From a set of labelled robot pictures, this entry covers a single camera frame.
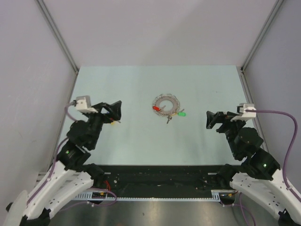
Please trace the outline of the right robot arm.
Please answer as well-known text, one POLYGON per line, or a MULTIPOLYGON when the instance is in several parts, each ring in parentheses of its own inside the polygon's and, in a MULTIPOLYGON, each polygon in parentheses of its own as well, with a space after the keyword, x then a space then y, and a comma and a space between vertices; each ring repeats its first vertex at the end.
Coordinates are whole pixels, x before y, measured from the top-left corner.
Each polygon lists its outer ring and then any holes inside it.
POLYGON ((217 173, 217 184, 222 189, 232 188, 245 194, 267 210, 280 226, 301 224, 301 194, 286 176, 286 167, 261 148, 263 139, 255 128, 246 127, 248 120, 257 116, 253 106, 238 106, 237 112, 206 112, 206 128, 224 134, 235 160, 236 168, 226 164, 217 173))

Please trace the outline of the metal disc keyring holder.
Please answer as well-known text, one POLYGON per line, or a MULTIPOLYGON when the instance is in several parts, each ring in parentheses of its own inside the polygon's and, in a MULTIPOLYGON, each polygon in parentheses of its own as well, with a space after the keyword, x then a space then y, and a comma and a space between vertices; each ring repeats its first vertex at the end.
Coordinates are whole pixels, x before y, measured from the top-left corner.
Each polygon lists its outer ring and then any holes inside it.
POLYGON ((158 113, 152 109, 154 111, 154 113, 156 113, 158 116, 161 116, 161 117, 167 117, 180 110, 180 101, 178 100, 178 98, 175 95, 172 95, 172 94, 158 95, 157 97, 155 97, 155 99, 152 102, 152 107, 154 105, 160 106, 160 107, 165 105, 164 111, 162 111, 160 113, 158 113))

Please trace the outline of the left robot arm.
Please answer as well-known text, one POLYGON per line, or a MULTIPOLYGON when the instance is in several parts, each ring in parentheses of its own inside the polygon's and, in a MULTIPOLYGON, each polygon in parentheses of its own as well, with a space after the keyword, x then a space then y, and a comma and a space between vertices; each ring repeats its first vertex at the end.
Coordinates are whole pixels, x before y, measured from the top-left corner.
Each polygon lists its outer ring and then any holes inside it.
POLYGON ((47 226, 76 195, 103 185, 104 171, 85 162, 96 148, 103 125, 120 121, 121 105, 120 100, 91 105, 89 96, 81 96, 65 106, 66 116, 73 122, 66 138, 40 182, 6 207, 5 226, 47 226))

